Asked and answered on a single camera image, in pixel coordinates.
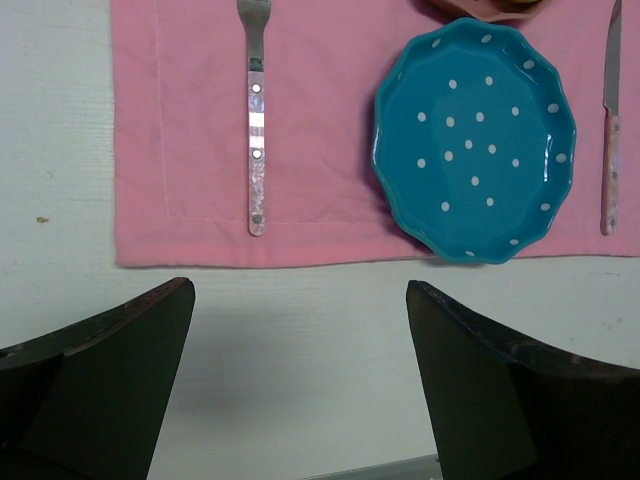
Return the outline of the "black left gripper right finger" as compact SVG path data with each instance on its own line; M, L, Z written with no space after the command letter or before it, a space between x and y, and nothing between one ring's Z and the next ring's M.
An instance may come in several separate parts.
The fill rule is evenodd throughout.
M411 336L446 479L635 479L639 373L558 349L411 281Z

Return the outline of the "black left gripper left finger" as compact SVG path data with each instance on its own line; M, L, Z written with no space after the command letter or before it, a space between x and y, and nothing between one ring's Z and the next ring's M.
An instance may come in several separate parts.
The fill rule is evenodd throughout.
M194 304L178 277L2 349L2 478L146 478Z

